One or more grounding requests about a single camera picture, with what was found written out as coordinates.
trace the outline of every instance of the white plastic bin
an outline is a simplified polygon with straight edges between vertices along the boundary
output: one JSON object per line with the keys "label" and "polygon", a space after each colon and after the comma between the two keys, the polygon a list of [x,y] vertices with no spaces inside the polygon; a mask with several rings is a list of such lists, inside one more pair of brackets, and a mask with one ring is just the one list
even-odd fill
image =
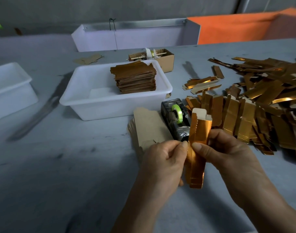
{"label": "white plastic bin", "polygon": [[38,101],[31,80],[18,63],[0,66],[0,118]]}
{"label": "white plastic bin", "polygon": [[120,94],[110,68],[129,62],[80,66],[75,69],[60,103],[70,105],[84,121],[132,115],[136,107],[160,110],[161,102],[173,88],[156,60],[143,62],[152,63],[157,71],[155,91]]}

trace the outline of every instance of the folded paper box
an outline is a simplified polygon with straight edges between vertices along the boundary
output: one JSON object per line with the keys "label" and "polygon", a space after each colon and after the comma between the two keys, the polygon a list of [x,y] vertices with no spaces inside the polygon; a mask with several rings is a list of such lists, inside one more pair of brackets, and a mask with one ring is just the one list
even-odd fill
{"label": "folded paper box", "polygon": [[[154,58],[154,60],[159,62],[164,73],[173,71],[174,67],[174,54],[166,49],[158,49],[155,50],[157,54],[164,53],[166,54],[161,55],[159,58]],[[138,52],[135,54],[130,54],[128,60],[135,61],[137,59],[132,60],[132,58],[140,57],[141,55],[146,55],[146,52]]]}

